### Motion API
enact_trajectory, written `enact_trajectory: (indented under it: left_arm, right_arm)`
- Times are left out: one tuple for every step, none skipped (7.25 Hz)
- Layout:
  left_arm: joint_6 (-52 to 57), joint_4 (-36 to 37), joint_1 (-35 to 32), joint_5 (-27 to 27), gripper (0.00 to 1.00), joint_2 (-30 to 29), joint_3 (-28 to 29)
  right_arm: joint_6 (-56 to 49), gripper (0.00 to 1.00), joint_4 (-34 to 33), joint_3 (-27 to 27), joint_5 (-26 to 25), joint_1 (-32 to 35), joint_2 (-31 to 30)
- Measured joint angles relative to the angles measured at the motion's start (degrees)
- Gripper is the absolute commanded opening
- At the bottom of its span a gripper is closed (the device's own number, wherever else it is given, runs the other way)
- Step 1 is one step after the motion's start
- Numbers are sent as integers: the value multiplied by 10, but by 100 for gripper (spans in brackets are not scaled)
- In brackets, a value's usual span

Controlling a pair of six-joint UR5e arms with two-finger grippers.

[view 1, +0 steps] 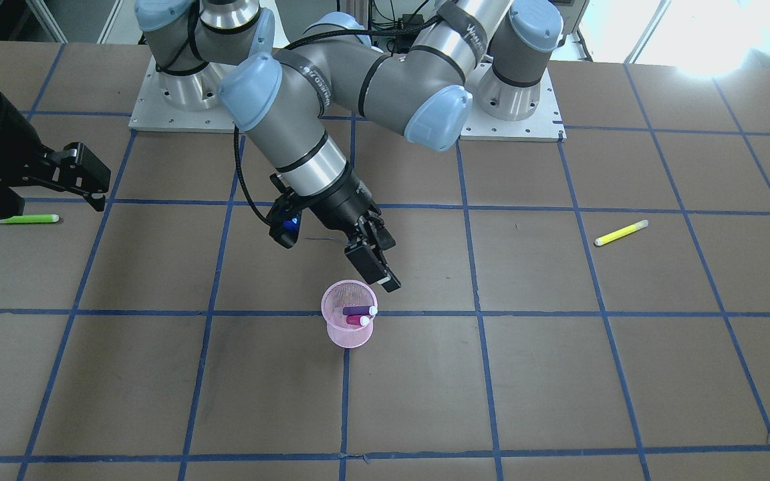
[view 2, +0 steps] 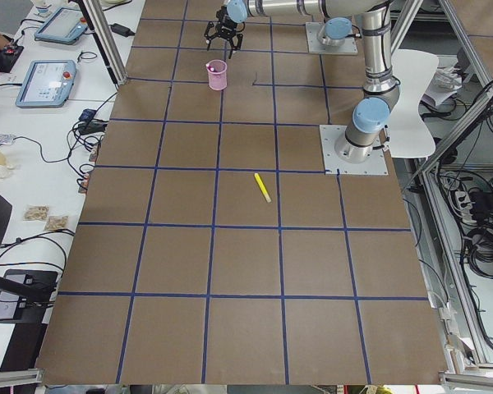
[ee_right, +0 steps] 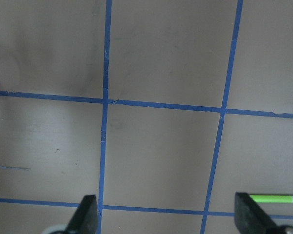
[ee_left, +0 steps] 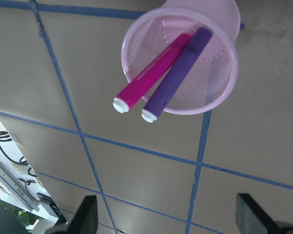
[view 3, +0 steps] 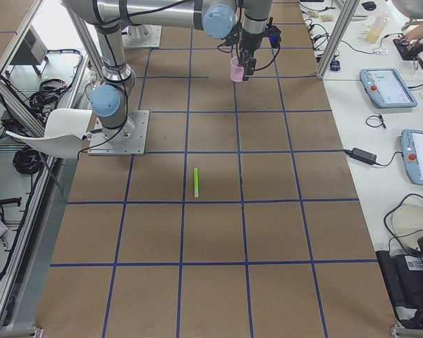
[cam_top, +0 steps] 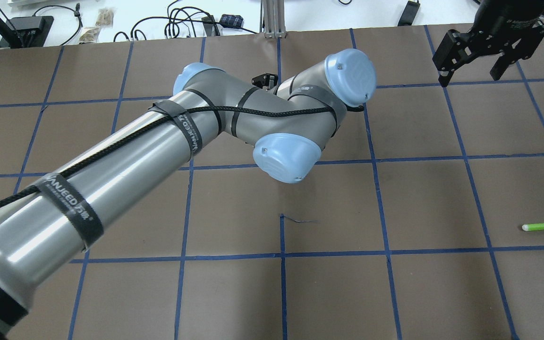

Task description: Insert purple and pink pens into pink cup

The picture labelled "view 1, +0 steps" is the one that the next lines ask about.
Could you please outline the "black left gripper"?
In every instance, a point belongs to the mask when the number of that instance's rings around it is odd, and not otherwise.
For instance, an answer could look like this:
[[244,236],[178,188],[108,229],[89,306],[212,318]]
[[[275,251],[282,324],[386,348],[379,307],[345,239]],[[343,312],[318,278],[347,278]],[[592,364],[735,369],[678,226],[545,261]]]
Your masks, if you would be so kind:
[[389,293],[402,287],[384,255],[396,246],[396,240],[354,168],[344,168],[331,186],[311,196],[302,196],[284,185],[280,173],[272,174],[270,180],[281,193],[268,212],[269,235],[274,241],[285,249],[293,247],[299,237],[302,212],[309,209],[325,228],[346,234],[345,256],[367,284],[382,285]]

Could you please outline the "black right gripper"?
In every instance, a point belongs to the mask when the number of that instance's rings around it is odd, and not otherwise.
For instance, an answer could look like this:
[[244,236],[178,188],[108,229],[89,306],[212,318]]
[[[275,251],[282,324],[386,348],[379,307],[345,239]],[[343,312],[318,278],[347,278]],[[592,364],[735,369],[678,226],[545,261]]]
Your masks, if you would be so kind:
[[110,183],[110,168],[86,144],[48,151],[27,118],[0,92],[0,219],[23,213],[25,201],[15,186],[70,192],[103,212]]

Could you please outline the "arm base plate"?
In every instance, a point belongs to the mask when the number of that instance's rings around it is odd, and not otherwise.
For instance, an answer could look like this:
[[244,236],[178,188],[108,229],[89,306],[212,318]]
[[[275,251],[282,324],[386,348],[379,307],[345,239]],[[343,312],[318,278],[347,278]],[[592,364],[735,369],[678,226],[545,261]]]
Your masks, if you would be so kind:
[[539,84],[532,86],[526,98],[531,112],[521,120],[502,119],[490,115],[489,110],[516,106],[519,98],[500,98],[482,92],[480,84],[486,73],[492,73],[492,63],[480,63],[467,80],[467,89],[473,94],[473,109],[462,128],[462,140],[558,142],[567,138],[560,107],[554,92],[550,70],[543,72]]
[[232,65],[210,63],[191,76],[159,72],[154,58],[136,97],[129,128],[155,133],[232,134],[233,119],[218,98],[218,86]]

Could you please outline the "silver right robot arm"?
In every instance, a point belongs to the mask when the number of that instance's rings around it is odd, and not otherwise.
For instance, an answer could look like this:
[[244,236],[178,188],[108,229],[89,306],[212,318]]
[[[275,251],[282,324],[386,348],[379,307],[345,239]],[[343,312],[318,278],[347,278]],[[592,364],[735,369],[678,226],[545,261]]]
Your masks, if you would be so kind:
[[[134,13],[156,73],[169,81],[169,103],[180,110],[216,106],[219,66],[275,45],[275,13],[257,1],[138,1]],[[103,211],[110,182],[110,168],[88,146],[49,148],[0,91],[0,220],[23,213],[20,186],[70,192]]]

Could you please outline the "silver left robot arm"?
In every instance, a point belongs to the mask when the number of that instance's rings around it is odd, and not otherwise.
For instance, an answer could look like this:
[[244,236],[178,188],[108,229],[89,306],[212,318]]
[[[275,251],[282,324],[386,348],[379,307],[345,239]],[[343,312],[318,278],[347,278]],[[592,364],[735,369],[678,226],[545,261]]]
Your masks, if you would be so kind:
[[372,45],[373,31],[330,13],[275,53],[224,76],[218,98],[236,133],[275,168],[280,195],[261,221],[290,249],[304,210],[343,232],[346,258],[367,284],[400,288],[385,250],[395,245],[366,184],[321,123],[332,104],[437,152],[461,136],[473,106],[492,118],[529,118],[564,21],[547,1],[440,1],[403,57]]

